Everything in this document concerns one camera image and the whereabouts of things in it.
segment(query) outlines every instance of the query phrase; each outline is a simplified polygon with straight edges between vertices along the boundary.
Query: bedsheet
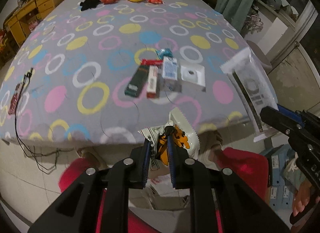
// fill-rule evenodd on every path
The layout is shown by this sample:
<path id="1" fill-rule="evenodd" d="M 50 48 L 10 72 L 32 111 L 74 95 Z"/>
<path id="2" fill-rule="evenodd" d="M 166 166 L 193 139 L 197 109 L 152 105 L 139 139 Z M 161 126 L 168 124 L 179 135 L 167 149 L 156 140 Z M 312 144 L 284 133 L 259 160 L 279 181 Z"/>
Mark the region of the bedsheet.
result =
<path id="1" fill-rule="evenodd" d="M 201 0 L 165 4 L 121 0 L 80 11 L 82 0 L 62 2 L 28 37 L 0 90 L 0 137 L 15 140 L 8 107 L 18 82 L 34 67 L 20 100 L 23 140 L 140 143 L 138 130 L 163 125 L 179 107 L 196 131 L 248 119 L 220 65 L 247 46 L 240 34 Z M 179 60 L 205 66 L 206 92 L 182 87 L 160 98 L 124 95 L 142 58 L 170 48 Z"/>

